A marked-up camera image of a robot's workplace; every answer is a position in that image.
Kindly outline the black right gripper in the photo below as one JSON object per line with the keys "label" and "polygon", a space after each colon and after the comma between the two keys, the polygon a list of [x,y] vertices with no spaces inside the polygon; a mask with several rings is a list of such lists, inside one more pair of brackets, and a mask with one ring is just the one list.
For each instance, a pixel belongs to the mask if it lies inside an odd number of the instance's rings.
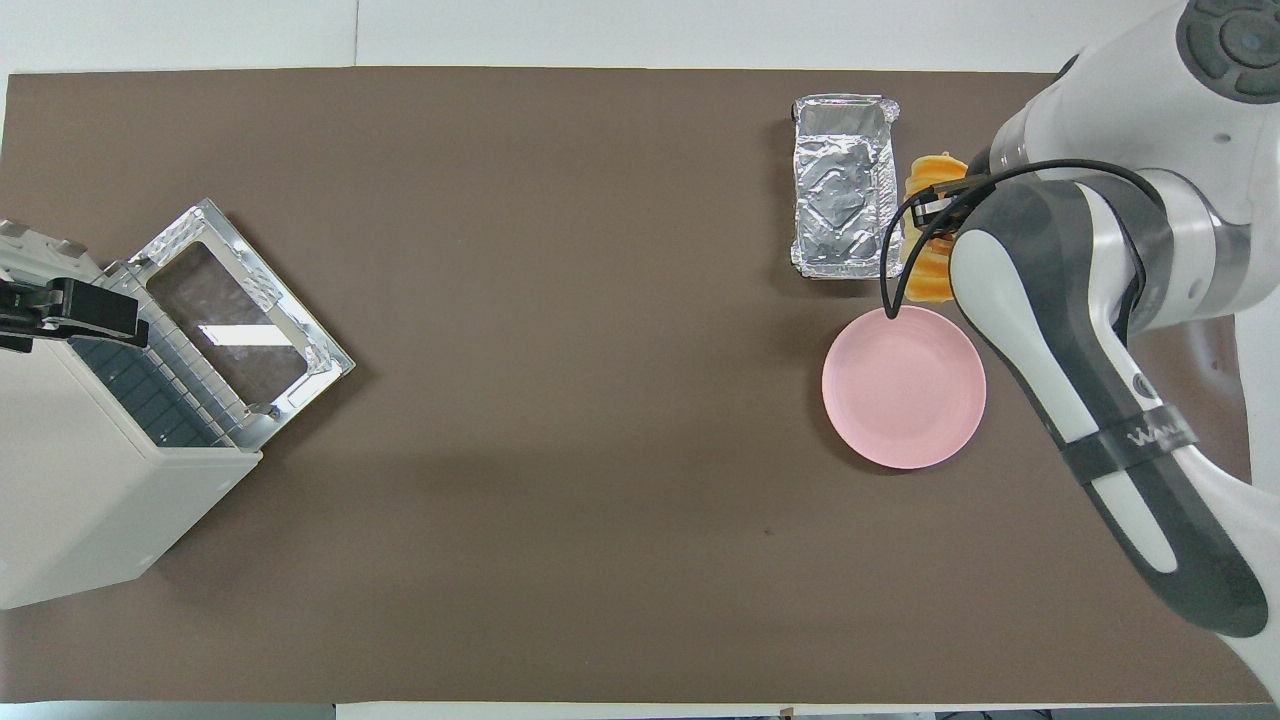
{"label": "black right gripper", "polygon": [[992,160],[993,145],[980,150],[968,165],[965,179],[948,179],[916,191],[910,197],[913,225],[928,225],[960,195],[963,201],[984,201],[998,187],[992,179],[1001,169]]}

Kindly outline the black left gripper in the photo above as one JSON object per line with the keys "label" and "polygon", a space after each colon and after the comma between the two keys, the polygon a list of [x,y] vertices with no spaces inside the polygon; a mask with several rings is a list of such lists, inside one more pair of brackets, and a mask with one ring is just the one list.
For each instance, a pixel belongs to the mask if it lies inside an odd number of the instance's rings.
{"label": "black left gripper", "polygon": [[[46,307],[52,331],[45,327]],[[137,299],[74,278],[56,278],[47,286],[0,283],[0,350],[32,351],[36,340],[52,338],[146,348],[148,323],[140,315]]]}

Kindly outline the golden ridged bread loaf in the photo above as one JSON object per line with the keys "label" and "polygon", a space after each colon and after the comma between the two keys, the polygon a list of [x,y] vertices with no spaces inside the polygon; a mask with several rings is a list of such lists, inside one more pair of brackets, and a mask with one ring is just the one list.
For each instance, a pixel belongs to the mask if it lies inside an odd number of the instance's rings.
{"label": "golden ridged bread loaf", "polygon": [[[902,196],[909,199],[929,184],[960,179],[966,174],[966,163],[950,152],[932,154],[913,161],[910,174],[904,181]],[[955,233],[931,238],[916,258],[905,286],[904,297],[913,304],[945,304],[954,299],[948,264],[955,245]]]}

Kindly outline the aluminium foil baking tray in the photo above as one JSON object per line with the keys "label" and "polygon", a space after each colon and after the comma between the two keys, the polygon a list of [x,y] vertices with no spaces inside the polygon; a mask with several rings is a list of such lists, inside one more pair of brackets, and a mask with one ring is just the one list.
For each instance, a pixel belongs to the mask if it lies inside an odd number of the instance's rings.
{"label": "aluminium foil baking tray", "polygon": [[794,101],[794,268],[814,281],[900,274],[902,232],[892,145],[900,105],[882,95]]}

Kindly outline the glass oven door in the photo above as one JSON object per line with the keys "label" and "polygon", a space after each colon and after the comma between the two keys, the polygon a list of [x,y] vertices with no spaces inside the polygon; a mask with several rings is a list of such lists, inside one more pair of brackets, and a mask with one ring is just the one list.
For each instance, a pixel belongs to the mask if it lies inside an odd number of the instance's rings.
{"label": "glass oven door", "polygon": [[220,441],[260,451],[356,366],[210,199],[122,266],[150,351]]}

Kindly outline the cream toaster oven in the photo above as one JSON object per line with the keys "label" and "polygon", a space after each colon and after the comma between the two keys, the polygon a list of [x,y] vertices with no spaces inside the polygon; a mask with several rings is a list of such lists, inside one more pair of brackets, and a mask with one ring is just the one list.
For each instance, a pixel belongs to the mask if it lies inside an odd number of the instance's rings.
{"label": "cream toaster oven", "polygon": [[[0,281],[56,275],[136,296],[122,266],[104,274],[27,227],[0,231]],[[156,446],[69,341],[0,350],[0,609],[138,578],[262,456]]]}

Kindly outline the pink round plate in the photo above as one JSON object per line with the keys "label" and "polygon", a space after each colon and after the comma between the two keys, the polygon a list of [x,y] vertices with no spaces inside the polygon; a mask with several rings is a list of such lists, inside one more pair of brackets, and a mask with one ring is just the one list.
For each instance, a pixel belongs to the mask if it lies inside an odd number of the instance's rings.
{"label": "pink round plate", "polygon": [[873,309],[833,338],[820,373],[827,419],[868,461],[932,468],[964,450],[986,413],[987,377],[969,336],[946,316]]}

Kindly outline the brown table mat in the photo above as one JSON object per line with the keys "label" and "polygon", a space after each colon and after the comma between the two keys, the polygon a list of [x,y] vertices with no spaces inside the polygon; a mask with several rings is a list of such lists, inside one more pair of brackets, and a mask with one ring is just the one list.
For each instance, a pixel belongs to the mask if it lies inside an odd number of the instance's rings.
{"label": "brown table mat", "polygon": [[211,199],[355,357],[138,580],[0,612],[0,702],[1252,703],[1004,364],[957,456],[820,400],[792,101],[973,156],[1051,74],[17,76],[0,217],[128,258]]}

